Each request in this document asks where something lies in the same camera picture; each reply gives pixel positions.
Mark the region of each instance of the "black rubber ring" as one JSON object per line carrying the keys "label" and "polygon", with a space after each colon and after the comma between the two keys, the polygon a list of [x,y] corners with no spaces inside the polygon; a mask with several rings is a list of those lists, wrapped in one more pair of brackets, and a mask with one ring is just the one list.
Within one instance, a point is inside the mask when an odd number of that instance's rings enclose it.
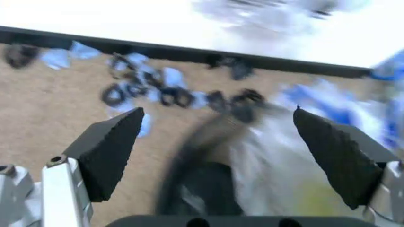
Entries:
{"label": "black rubber ring", "polygon": [[228,110],[228,103],[225,100],[221,91],[212,91],[207,96],[209,107],[217,112],[225,112]]}
{"label": "black rubber ring", "polygon": [[147,88],[133,83],[128,83],[127,85],[125,85],[125,90],[134,98],[145,95],[147,93]]}
{"label": "black rubber ring", "polygon": [[193,101],[195,100],[195,97],[187,90],[183,88],[177,88],[176,96],[175,96],[175,104],[182,108],[188,108]]}
{"label": "black rubber ring", "polygon": [[115,67],[118,64],[118,62],[124,62],[126,63],[126,68],[130,69],[132,71],[137,71],[136,65],[134,65],[130,60],[128,60],[125,56],[122,56],[121,54],[114,53],[114,56],[111,60],[111,65],[109,67],[109,73],[112,75],[113,78],[119,79],[120,77],[116,75],[116,70]]}
{"label": "black rubber ring", "polygon": [[4,51],[4,59],[11,67],[20,69],[29,65],[38,54],[38,47],[12,44],[6,47]]}
{"label": "black rubber ring", "polygon": [[[110,97],[111,93],[114,92],[114,91],[119,94],[118,98]],[[123,103],[126,100],[126,98],[125,98],[125,94],[123,93],[123,91],[121,90],[119,85],[118,84],[112,84],[110,87],[108,87],[107,89],[105,89],[102,92],[101,100],[105,104],[107,104],[108,106],[115,107],[115,106]]]}
{"label": "black rubber ring", "polygon": [[145,72],[144,73],[144,78],[145,78],[147,84],[149,84],[149,85],[151,85],[153,87],[156,87],[158,89],[163,87],[163,82],[156,79],[152,73]]}
{"label": "black rubber ring", "polygon": [[263,95],[258,93],[256,90],[244,89],[242,93],[247,99],[254,101],[256,104],[264,103],[265,98]]}
{"label": "black rubber ring", "polygon": [[161,93],[160,93],[161,104],[165,105],[165,106],[172,106],[176,99],[177,89],[167,87],[167,88],[161,89],[160,91],[161,91]]}

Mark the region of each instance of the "scattered debris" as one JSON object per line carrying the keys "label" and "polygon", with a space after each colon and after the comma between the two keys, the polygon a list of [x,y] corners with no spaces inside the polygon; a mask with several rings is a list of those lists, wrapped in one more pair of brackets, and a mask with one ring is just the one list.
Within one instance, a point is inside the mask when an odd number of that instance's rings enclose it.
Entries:
{"label": "scattered debris", "polygon": [[208,104],[208,99],[206,98],[206,93],[202,91],[191,91],[194,96],[194,100],[191,104],[192,109],[200,109]]}
{"label": "scattered debris", "polygon": [[4,58],[15,69],[26,67],[39,54],[39,48],[24,44],[12,44],[6,47]]}
{"label": "scattered debris", "polygon": [[217,112],[225,112],[228,109],[228,103],[221,91],[212,91],[207,95],[209,107]]}
{"label": "scattered debris", "polygon": [[77,59],[91,59],[99,56],[101,52],[95,48],[73,41],[70,48],[70,56]]}
{"label": "scattered debris", "polygon": [[65,49],[50,49],[41,56],[41,59],[54,70],[70,67],[69,52]]}
{"label": "scattered debris", "polygon": [[231,78],[233,80],[243,80],[253,74],[253,68],[248,61],[236,59],[231,64]]}
{"label": "scattered debris", "polygon": [[186,89],[183,73],[173,68],[163,68],[162,74],[166,87],[181,87]]}
{"label": "scattered debris", "polygon": [[206,57],[206,63],[209,69],[221,66],[230,67],[230,74],[233,80],[243,80],[253,74],[253,67],[248,60],[242,58],[223,57],[212,54]]}

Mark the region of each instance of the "blue plastic piece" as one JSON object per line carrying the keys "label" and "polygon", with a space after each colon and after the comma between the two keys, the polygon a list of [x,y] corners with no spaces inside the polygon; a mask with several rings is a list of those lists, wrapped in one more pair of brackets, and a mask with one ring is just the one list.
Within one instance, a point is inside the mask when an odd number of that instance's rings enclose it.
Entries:
{"label": "blue plastic piece", "polygon": [[312,92],[312,89],[304,85],[296,85],[284,91],[289,99],[296,104],[299,104],[302,100],[310,100],[320,110],[322,110],[329,119],[341,123],[351,124],[350,112],[346,109],[335,108],[333,105],[324,102],[316,94]]}
{"label": "blue plastic piece", "polygon": [[[128,55],[126,55],[126,58],[137,65],[141,65],[144,62],[148,61],[149,58],[143,54],[140,53],[130,53]],[[108,59],[106,61],[107,65],[111,65],[111,59]],[[116,65],[115,65],[115,70],[117,71],[122,71],[126,68],[126,63],[124,63],[123,61],[119,61]]]}
{"label": "blue plastic piece", "polygon": [[164,83],[167,87],[187,88],[181,71],[173,68],[164,68]]}
{"label": "blue plastic piece", "polygon": [[70,55],[78,59],[90,59],[99,56],[101,52],[95,48],[73,41],[70,48]]}
{"label": "blue plastic piece", "polygon": [[151,116],[147,113],[144,114],[143,120],[141,122],[141,131],[138,134],[138,138],[147,136],[151,129]]}
{"label": "blue plastic piece", "polygon": [[195,100],[191,104],[192,109],[200,109],[208,105],[206,93],[202,91],[192,91],[191,94],[195,97]]}
{"label": "blue plastic piece", "polygon": [[154,103],[154,102],[157,102],[158,100],[160,100],[160,94],[161,94],[160,90],[158,90],[155,87],[152,87],[147,91],[146,96],[149,101]]}
{"label": "blue plastic piece", "polygon": [[70,67],[69,52],[64,49],[51,49],[45,52],[41,59],[54,70]]}

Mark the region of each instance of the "white plastic bag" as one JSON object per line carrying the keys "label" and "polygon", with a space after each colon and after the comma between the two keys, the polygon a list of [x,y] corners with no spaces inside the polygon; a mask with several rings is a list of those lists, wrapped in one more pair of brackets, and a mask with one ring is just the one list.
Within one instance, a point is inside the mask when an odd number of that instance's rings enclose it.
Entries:
{"label": "white plastic bag", "polygon": [[293,123],[265,115],[230,148],[236,197],[246,215],[351,216]]}

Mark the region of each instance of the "beige carpet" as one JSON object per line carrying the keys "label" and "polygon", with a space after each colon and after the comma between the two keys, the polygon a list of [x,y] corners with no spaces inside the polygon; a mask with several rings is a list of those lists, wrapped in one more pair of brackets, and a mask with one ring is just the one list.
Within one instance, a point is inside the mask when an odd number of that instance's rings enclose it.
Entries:
{"label": "beige carpet", "polygon": [[[106,120],[99,94],[114,82],[104,64],[107,57],[72,61],[70,69],[59,71],[41,61],[23,70],[13,70],[0,61],[0,163],[24,166],[39,181],[41,168],[49,158],[63,152],[91,123]],[[255,77],[232,81],[228,69],[207,70],[203,64],[162,60],[151,60],[150,64],[180,69],[190,89],[220,89],[228,96],[245,87],[269,95],[282,83],[309,84],[313,79],[308,74],[256,70]],[[327,79],[342,88],[364,88],[361,80]],[[152,132],[136,140],[110,201],[93,204],[92,226],[104,226],[132,214],[149,214],[161,173],[177,144],[195,124],[213,113],[209,108],[164,107],[143,99],[135,102],[153,116]]]}

